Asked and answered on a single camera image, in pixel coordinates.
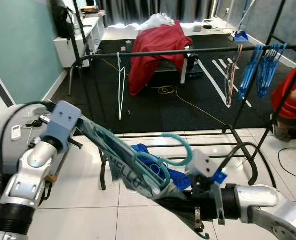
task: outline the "remote control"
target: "remote control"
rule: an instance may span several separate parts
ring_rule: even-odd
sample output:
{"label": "remote control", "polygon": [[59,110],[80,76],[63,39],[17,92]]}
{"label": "remote control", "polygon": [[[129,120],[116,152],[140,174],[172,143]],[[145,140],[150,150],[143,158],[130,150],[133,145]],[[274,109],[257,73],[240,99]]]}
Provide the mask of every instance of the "remote control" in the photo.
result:
{"label": "remote control", "polygon": [[11,140],[17,141],[21,138],[21,126],[16,125],[11,128]]}

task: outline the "teal wall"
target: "teal wall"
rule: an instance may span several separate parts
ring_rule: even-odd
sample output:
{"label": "teal wall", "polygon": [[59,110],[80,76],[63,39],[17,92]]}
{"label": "teal wall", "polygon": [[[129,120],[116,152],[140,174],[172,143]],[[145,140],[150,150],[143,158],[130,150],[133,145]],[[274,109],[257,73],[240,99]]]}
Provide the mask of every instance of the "teal wall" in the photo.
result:
{"label": "teal wall", "polygon": [[41,100],[62,73],[49,6],[0,0],[0,78],[16,104]]}

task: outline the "black floor mat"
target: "black floor mat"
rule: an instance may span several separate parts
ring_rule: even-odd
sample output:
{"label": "black floor mat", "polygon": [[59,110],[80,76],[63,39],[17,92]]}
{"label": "black floor mat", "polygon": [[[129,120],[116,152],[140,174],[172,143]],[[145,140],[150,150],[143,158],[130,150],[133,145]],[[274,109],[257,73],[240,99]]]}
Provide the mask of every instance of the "black floor mat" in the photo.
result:
{"label": "black floor mat", "polygon": [[[248,42],[230,42],[228,35],[201,35],[192,36],[196,49],[236,47],[237,44],[251,46]],[[102,41],[100,45],[101,53],[116,53],[120,47],[125,45],[125,40]],[[224,77],[213,64],[213,60],[222,68],[218,59],[222,59],[226,64],[227,59],[232,59],[234,52],[214,52],[199,54],[199,59],[207,72],[215,80],[221,91],[224,93]],[[239,70],[236,70],[235,86],[239,88],[243,70],[246,67],[251,51],[245,51],[238,62]],[[105,59],[108,63],[117,66],[116,58]],[[122,58],[121,65],[125,66],[126,72],[130,72],[130,58]],[[249,103],[244,107],[237,128],[263,128],[269,119],[271,108],[271,92],[290,72],[290,68],[279,64],[268,94],[262,99],[257,98],[255,85],[249,96]],[[178,95],[191,104],[203,109],[225,124],[232,124],[241,105],[241,100],[237,99],[234,90],[232,106],[227,108],[220,96],[209,81],[206,74],[200,79],[187,79],[184,85],[179,84],[180,76],[177,72],[157,73],[150,80],[148,86],[135,97],[131,97],[128,91],[128,82],[125,84],[122,119],[118,119],[118,71],[113,69],[102,60],[97,60],[94,64],[85,68],[84,78],[87,89],[90,93],[91,107],[94,112],[94,121],[113,133],[144,133],[144,132],[168,132],[168,131],[193,131],[193,130],[213,130],[220,129],[222,124],[208,117],[196,108],[184,103],[175,94],[160,95],[157,87],[164,85],[177,86]],[[104,115],[99,104],[97,90],[94,81],[97,81],[102,98]],[[67,96],[67,79],[59,87],[53,101],[64,100],[80,108],[86,117],[89,110],[86,105],[84,92],[75,71],[72,96]]]}

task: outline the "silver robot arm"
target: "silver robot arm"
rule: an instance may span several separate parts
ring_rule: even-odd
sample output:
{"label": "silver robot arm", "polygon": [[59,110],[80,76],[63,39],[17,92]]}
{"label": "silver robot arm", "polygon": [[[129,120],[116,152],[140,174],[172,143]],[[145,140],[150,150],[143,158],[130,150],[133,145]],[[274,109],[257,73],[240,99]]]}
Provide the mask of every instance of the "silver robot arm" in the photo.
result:
{"label": "silver robot arm", "polygon": [[18,173],[13,175],[0,199],[0,240],[27,240],[35,209],[39,206],[52,161],[57,149],[39,142],[19,160]]}
{"label": "silver robot arm", "polygon": [[[28,240],[33,214],[44,192],[44,179],[58,152],[67,151],[68,138],[80,115],[79,109],[59,102],[41,142],[19,160],[18,173],[10,179],[0,199],[0,240]],[[191,174],[208,177],[208,171],[199,163],[193,162]],[[189,193],[190,197],[197,196],[192,200],[161,199],[157,203],[178,216],[180,213],[186,216],[194,210],[194,229],[199,228],[200,232],[203,230],[201,221],[218,219],[219,224],[224,225],[225,219],[240,219],[244,224],[266,229],[279,240],[296,240],[296,203],[274,188],[233,185],[220,189],[217,183],[209,187],[210,193]]]}
{"label": "silver robot arm", "polygon": [[40,136],[41,142],[20,158],[18,173],[11,177],[0,199],[0,240],[28,240],[27,233],[51,163],[59,152],[67,151],[68,140],[80,116],[79,109],[59,102],[46,132]]}
{"label": "silver robot arm", "polygon": [[236,186],[240,221],[255,224],[279,240],[296,240],[296,203],[265,185]]}

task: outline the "teal plastic hanger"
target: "teal plastic hanger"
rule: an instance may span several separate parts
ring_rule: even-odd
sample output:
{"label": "teal plastic hanger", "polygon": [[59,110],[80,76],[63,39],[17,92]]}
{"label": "teal plastic hanger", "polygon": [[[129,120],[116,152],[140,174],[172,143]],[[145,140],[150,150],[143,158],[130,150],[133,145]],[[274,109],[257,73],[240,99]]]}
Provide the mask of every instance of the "teal plastic hanger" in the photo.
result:
{"label": "teal plastic hanger", "polygon": [[151,175],[151,172],[148,171],[144,166],[142,166],[141,164],[139,164],[139,167],[145,172],[145,174],[147,174],[147,176],[154,182],[156,183],[160,188],[165,188],[169,182],[170,182],[170,175],[169,172],[167,171],[166,167],[164,166],[163,163],[166,163],[168,165],[172,165],[172,166],[177,166],[177,167],[181,167],[181,166],[185,166],[187,165],[191,160],[192,160],[192,150],[190,145],[188,145],[188,143],[186,141],[184,141],[181,137],[179,137],[178,135],[172,134],[172,133],[163,133],[160,135],[162,138],[172,138],[177,140],[179,143],[182,144],[182,146],[186,149],[187,151],[187,156],[185,157],[184,160],[182,160],[181,162],[173,162],[171,160],[168,160],[166,158],[160,158],[160,159],[156,159],[153,156],[151,156],[150,154],[147,154],[145,152],[135,152],[135,155],[133,156],[133,161],[137,161],[139,157],[145,157],[148,158],[149,160],[153,161],[162,171],[163,174],[165,176],[165,180],[163,183],[159,183],[156,178],[155,175],[153,173],[153,175]]}
{"label": "teal plastic hanger", "polygon": [[[135,167],[141,171],[140,174],[146,175],[161,190],[164,189],[170,183],[170,175],[169,175],[169,172],[167,171],[166,167],[164,166],[164,164],[169,164],[172,166],[179,166],[180,167],[180,166],[184,166],[184,165],[188,164],[192,159],[192,150],[191,150],[190,146],[188,145],[188,143],[185,140],[183,140],[181,137],[179,137],[178,135],[175,135],[175,134],[163,133],[163,134],[161,134],[161,137],[172,138],[182,144],[182,146],[187,151],[187,156],[181,162],[173,162],[173,161],[168,160],[166,158],[156,159],[155,157],[153,157],[145,152],[136,152],[129,145],[127,145],[121,139],[116,137],[112,132],[108,131],[107,129],[105,129],[95,123],[92,123],[92,128],[93,128],[92,131],[97,132],[95,135],[97,135],[97,137],[100,138],[100,139],[97,139],[97,141],[100,142],[100,145],[102,148],[105,148],[105,151],[110,155],[110,157],[120,159],[120,156],[110,146],[108,146],[108,144],[105,142],[105,140],[103,138],[101,138],[98,135],[98,133],[100,133],[100,132],[101,132],[101,134],[104,134],[107,137],[109,137],[114,142],[114,144],[118,144],[122,149],[124,149],[126,152],[128,152],[132,156],[131,162],[127,162],[125,160],[123,160],[123,162],[125,162],[129,166],[131,166],[131,164],[134,164]],[[154,172],[152,172],[148,167],[146,167],[143,163],[140,162],[139,157],[148,158],[149,160],[153,161],[163,171],[165,179],[161,180]]]}

